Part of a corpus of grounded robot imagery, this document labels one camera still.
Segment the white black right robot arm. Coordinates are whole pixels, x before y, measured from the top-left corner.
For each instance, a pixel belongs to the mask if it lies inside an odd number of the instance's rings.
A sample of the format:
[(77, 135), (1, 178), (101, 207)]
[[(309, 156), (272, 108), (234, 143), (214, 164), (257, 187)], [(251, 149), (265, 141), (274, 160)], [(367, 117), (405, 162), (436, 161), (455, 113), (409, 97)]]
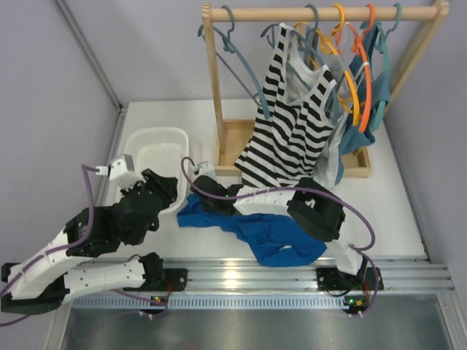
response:
[(353, 246), (340, 199), (314, 180), (302, 179), (296, 186), (287, 187), (224, 187), (210, 176), (199, 175), (191, 190), (206, 211), (245, 217), (272, 214), (292, 219), (305, 234), (326, 245), (344, 286), (357, 289), (366, 282), (367, 260)]

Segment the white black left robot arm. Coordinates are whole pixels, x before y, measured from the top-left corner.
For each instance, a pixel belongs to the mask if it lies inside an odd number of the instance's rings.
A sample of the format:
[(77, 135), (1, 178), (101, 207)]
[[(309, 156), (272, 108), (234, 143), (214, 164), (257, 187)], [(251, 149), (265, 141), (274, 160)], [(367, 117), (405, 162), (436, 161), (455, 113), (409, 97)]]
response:
[(114, 289), (169, 291), (170, 277), (154, 252), (104, 267), (92, 260), (116, 252), (121, 244), (142, 244), (148, 232), (159, 228), (158, 215), (176, 201), (177, 185), (177, 178), (145, 169), (141, 180), (122, 190), (119, 202), (83, 209), (32, 258), (3, 264), (1, 311), (33, 316)]

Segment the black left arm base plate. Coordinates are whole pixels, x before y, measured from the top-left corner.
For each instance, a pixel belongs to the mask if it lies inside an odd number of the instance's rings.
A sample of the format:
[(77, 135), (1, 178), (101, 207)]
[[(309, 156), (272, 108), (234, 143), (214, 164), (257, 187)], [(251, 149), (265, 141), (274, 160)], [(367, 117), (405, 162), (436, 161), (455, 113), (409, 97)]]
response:
[(188, 270), (185, 268), (165, 268), (165, 279), (160, 284), (160, 291), (182, 292), (188, 282)]

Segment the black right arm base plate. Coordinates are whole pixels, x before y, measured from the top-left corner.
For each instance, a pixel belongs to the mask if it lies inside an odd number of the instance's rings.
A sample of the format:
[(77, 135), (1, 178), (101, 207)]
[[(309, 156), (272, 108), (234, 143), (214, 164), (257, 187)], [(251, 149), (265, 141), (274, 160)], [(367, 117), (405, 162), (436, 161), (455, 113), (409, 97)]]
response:
[(353, 291), (374, 291), (384, 289), (384, 283), (380, 269), (366, 268), (364, 271), (359, 271), (356, 275), (343, 273), (335, 267), (318, 268), (317, 272), (317, 288), (321, 292), (336, 297), (341, 297), (348, 292)]

